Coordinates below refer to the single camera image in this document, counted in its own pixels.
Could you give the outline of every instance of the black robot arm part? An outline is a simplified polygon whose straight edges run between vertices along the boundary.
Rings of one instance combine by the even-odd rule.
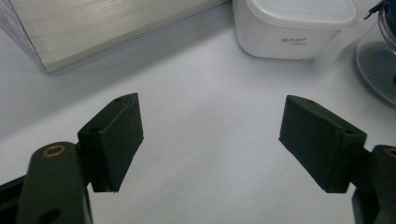
[[[137,93],[109,103],[78,132],[78,141],[40,148],[26,176],[0,186],[0,223],[91,224],[87,185],[119,191],[143,141]]]
[[[396,147],[364,148],[366,133],[327,110],[289,95],[280,142],[328,193],[352,198],[357,224],[396,223]]]

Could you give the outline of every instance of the white plastic box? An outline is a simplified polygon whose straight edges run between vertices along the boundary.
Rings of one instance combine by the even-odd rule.
[[[233,0],[239,44],[263,58],[310,59],[355,23],[353,0]]]

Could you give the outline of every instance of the white tabletop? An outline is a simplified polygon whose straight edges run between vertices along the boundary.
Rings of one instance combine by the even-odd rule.
[[[375,2],[357,1],[359,16]],[[367,132],[367,149],[396,146],[396,111],[354,64],[355,40],[373,22],[342,31],[313,60],[260,59],[239,47],[227,3],[55,75],[0,30],[0,183],[138,92],[145,140],[119,193],[89,187],[94,223],[354,223],[354,187],[326,194],[277,138],[294,94]]]

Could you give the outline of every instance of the transparent plastic container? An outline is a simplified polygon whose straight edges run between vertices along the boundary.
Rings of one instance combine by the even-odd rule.
[[[384,5],[377,22],[362,38],[356,51],[358,70],[367,85],[383,100],[396,106],[396,38],[394,16]]]

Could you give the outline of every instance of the brass insert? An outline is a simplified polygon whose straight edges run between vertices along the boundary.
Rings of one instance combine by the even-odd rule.
[[[396,158],[396,148],[387,148],[387,149],[385,149],[385,152],[386,152],[389,156],[391,156],[391,157],[393,157],[393,158]]]
[[[60,154],[62,154],[64,151],[66,150],[65,146],[62,145],[57,145],[57,146],[52,146],[52,147],[48,147],[44,150],[43,152],[43,156],[44,157],[55,157],[55,156],[59,156]]]

